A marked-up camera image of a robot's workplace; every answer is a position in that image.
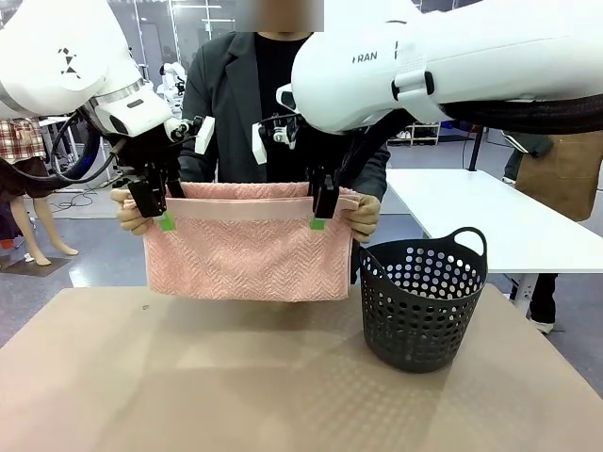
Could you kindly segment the mannequin in plaid shirt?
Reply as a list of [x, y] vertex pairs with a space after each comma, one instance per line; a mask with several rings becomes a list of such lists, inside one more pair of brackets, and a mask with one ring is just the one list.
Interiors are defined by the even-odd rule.
[[29, 255], [38, 266], [49, 266], [51, 261], [42, 253], [24, 204], [24, 196], [33, 201], [34, 211], [44, 227], [51, 245], [69, 256], [78, 250], [64, 243], [57, 226], [48, 196], [51, 191], [41, 185], [27, 185], [17, 172], [46, 177], [45, 150], [39, 123], [30, 119], [0, 120], [0, 201], [7, 202], [16, 225], [23, 233]]

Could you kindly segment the white shoe shelf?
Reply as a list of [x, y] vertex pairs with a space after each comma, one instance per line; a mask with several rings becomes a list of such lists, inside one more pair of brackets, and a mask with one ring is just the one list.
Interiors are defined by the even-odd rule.
[[387, 141], [388, 145], [436, 145], [441, 123], [413, 123]]

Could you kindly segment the person in brown apron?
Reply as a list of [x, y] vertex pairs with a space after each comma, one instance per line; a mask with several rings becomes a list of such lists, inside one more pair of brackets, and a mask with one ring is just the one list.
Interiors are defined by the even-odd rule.
[[603, 164], [603, 131], [501, 134], [513, 147], [504, 169], [505, 183], [576, 222], [590, 218]]

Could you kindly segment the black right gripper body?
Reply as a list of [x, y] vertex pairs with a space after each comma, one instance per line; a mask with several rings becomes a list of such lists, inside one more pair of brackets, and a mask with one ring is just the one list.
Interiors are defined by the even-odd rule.
[[358, 133], [333, 135], [307, 126], [303, 129], [303, 161], [308, 178], [323, 168], [339, 178], [355, 178], [358, 175]]

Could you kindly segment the white table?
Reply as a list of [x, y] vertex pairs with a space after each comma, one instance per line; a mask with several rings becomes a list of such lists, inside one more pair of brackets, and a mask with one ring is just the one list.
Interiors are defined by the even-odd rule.
[[426, 236], [480, 230], [460, 243], [487, 246], [490, 273], [517, 281], [522, 313], [541, 274], [603, 273], [603, 237], [484, 171], [389, 169], [387, 182]]

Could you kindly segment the black perforated plastic basket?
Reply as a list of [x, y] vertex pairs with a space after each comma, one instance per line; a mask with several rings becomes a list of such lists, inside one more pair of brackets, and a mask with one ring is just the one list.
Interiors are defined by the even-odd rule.
[[456, 357], [488, 275], [462, 233], [359, 250], [364, 338], [384, 363], [430, 373]]

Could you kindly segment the person's left hand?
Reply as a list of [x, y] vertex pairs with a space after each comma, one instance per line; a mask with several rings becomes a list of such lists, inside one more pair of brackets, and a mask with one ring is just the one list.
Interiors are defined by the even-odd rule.
[[362, 194], [356, 210], [344, 210], [355, 241], [366, 244], [375, 233], [380, 219], [382, 204], [372, 195]]

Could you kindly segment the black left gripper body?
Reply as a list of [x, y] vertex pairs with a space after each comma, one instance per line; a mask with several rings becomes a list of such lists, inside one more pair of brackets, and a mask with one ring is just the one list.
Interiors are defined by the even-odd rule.
[[122, 166], [132, 168], [139, 177], [178, 178], [178, 158], [183, 148], [183, 126], [157, 126], [137, 137], [109, 134], [104, 136], [112, 146], [123, 141], [117, 151]]

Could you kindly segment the person's torso in dark jacket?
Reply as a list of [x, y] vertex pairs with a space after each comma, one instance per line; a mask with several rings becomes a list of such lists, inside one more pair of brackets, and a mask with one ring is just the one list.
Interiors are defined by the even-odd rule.
[[218, 147], [215, 181], [221, 183], [302, 182], [305, 168], [283, 153], [259, 166], [252, 152], [252, 125], [286, 114], [277, 88], [289, 83], [305, 38], [278, 40], [258, 32], [230, 32], [206, 42], [187, 76], [182, 115], [213, 117]]

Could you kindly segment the small white background robot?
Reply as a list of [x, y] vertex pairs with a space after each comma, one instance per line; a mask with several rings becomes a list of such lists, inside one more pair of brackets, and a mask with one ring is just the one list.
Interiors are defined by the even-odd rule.
[[186, 71], [179, 62], [173, 62], [163, 63], [159, 73], [162, 83], [156, 88], [156, 93], [169, 104], [175, 116], [180, 116], [187, 82]]

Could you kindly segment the flat mannequin base plate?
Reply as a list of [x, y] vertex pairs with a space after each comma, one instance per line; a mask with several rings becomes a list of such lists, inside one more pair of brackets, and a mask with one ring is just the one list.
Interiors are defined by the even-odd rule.
[[0, 274], [44, 278], [63, 266], [70, 264], [71, 262], [72, 261], [70, 259], [54, 258], [51, 260], [51, 264], [49, 266], [39, 266], [34, 261], [27, 262], [25, 259], [22, 259], [11, 264], [1, 264]]

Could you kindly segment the pink terry towel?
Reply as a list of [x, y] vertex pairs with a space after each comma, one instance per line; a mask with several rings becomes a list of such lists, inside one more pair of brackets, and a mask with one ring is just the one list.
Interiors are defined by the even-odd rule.
[[334, 216], [313, 215], [306, 183], [184, 183], [167, 218], [143, 236], [147, 283], [192, 299], [344, 299], [352, 237], [342, 214], [361, 197], [343, 188]]

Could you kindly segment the person's left forearm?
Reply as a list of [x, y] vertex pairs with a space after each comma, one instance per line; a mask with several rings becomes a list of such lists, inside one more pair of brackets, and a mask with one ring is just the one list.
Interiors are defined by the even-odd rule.
[[350, 188], [363, 195], [373, 196], [381, 202], [387, 189], [386, 168], [390, 156], [391, 153], [383, 145], [368, 159], [359, 176], [352, 181]]

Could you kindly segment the person's right forearm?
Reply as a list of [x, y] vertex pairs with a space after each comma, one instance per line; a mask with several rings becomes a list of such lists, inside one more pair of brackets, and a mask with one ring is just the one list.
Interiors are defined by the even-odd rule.
[[216, 140], [211, 139], [205, 152], [195, 152], [192, 141], [186, 143], [180, 152], [180, 179], [190, 183], [212, 183], [216, 178], [218, 165], [218, 147]]

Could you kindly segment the black stand pole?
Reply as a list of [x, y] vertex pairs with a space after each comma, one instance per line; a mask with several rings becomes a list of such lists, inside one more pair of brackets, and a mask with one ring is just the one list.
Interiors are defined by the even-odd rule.
[[467, 168], [469, 171], [476, 171], [477, 170], [477, 160], [478, 160], [478, 156], [479, 156], [479, 152], [480, 152], [481, 141], [482, 141], [482, 138], [483, 138], [484, 127], [483, 126], [477, 126], [475, 128], [475, 131], [476, 131], [476, 136], [475, 136], [475, 139], [474, 139], [472, 153], [471, 153], [470, 160], [469, 160], [469, 165], [468, 165], [468, 168]]

